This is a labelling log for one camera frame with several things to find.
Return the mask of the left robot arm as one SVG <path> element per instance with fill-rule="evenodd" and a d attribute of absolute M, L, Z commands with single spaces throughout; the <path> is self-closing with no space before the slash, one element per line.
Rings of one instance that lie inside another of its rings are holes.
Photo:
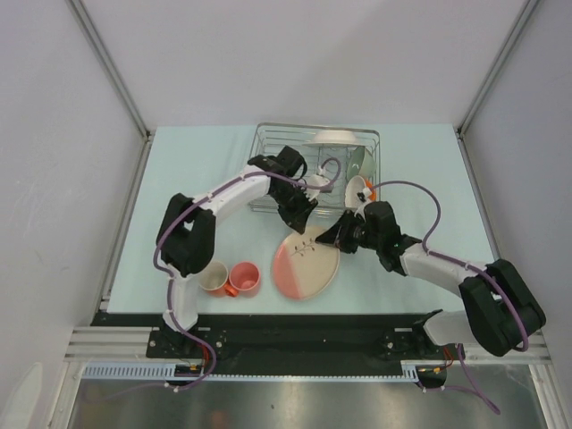
<path fill-rule="evenodd" d="M 238 176 L 202 197 L 181 193 L 171 197 L 157 233 L 153 265 L 168 275 L 162 331 L 167 348 L 176 356 L 185 358 L 196 346 L 208 348 L 190 330 L 198 314 L 196 304 L 187 304 L 185 298 L 191 278 L 203 272 L 213 258 L 218 224 L 247 203 L 268 195 L 288 227 L 298 233 L 305 231 L 317 200 L 294 177 L 298 171 L 306 172 L 307 163 L 297 150 L 286 146 L 276 156 L 250 158 Z"/>

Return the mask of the pink cup orange handle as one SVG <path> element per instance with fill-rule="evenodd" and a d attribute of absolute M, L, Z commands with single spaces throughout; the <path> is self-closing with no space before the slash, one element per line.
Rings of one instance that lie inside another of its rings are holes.
<path fill-rule="evenodd" d="M 224 284 L 224 293 L 232 298 L 238 296 L 253 298 L 260 290 L 261 273 L 259 268 L 248 261 L 236 264 Z"/>

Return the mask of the cream cup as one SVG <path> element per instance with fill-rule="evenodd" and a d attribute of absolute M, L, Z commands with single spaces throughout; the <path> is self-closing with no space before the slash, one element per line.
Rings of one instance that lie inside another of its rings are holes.
<path fill-rule="evenodd" d="M 211 261 L 198 275 L 198 283 L 202 290 L 211 294 L 224 293 L 224 285 L 228 280 L 228 269 L 220 261 Z"/>

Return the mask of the pink and cream plate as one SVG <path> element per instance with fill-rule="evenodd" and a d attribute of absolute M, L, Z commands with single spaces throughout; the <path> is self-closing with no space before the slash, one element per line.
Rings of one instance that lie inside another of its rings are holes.
<path fill-rule="evenodd" d="M 318 243 L 323 226 L 308 226 L 303 234 L 291 233 L 278 246 L 272 263 L 273 284 L 287 299 L 312 299 L 334 279 L 340 264 L 337 248 Z"/>

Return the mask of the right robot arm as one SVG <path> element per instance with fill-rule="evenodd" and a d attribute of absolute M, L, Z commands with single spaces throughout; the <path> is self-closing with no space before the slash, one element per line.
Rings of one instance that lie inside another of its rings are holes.
<path fill-rule="evenodd" d="M 345 211 L 316 242 L 345 254 L 373 250 L 387 272 L 429 282 L 462 300 L 461 311 L 435 310 L 422 317 L 422 330 L 412 336 L 413 350 L 421 358 L 434 358 L 445 345 L 467 342 L 495 357 L 524 352 L 529 336 L 546 324 L 540 304 L 510 261 L 475 264 L 430 250 L 400 230 L 387 202 Z"/>

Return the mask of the white and orange bowl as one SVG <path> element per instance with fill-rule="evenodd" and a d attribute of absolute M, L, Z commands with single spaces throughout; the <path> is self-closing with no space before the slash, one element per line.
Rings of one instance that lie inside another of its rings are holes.
<path fill-rule="evenodd" d="M 361 202 L 358 199 L 357 193 L 362 189 L 373 191 L 375 193 L 375 200 L 376 200 L 376 192 L 373 189 L 373 184 L 361 176 L 355 176 L 348 181 L 348 184 L 345 189 L 344 204 L 346 208 L 358 209 L 359 207 L 361 207 L 366 203 L 374 202 L 371 200 L 367 200 L 366 202 Z"/>

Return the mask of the metal wire dish rack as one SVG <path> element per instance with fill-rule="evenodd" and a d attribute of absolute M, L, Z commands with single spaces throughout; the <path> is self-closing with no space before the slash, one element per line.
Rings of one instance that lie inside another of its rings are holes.
<path fill-rule="evenodd" d="M 315 218 L 333 218 L 341 215 L 344 209 L 345 189 L 348 184 L 346 171 L 349 158 L 356 147 L 318 147 L 305 146 L 320 130 L 349 130 L 353 132 L 360 146 L 366 147 L 373 155 L 376 162 L 375 174 L 367 179 L 371 183 L 377 183 L 381 179 L 381 137 L 378 131 L 360 128 L 295 125 L 274 122 L 262 122 L 257 125 L 250 157 L 257 155 L 276 156 L 283 147 L 292 147 L 307 162 L 307 173 L 301 179 L 305 181 L 309 176 L 318 173 L 320 167 L 324 168 L 324 175 L 331 179 L 337 170 L 340 176 L 329 193 L 322 193 L 318 197 L 318 206 L 313 211 Z"/>

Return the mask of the green bowl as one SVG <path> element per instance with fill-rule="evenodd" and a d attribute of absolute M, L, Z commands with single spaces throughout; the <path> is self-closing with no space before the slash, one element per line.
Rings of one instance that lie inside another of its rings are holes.
<path fill-rule="evenodd" d="M 346 179 L 349 181 L 355 176 L 370 179 L 374 176 L 376 162 L 372 153 L 364 146 L 357 147 L 349 158 Z"/>

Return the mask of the white fluted plate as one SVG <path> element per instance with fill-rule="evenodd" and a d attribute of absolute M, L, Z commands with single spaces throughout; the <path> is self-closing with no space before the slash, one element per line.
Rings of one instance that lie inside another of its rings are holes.
<path fill-rule="evenodd" d="M 320 130 L 305 146 L 356 147 L 360 146 L 356 135 L 349 130 Z"/>

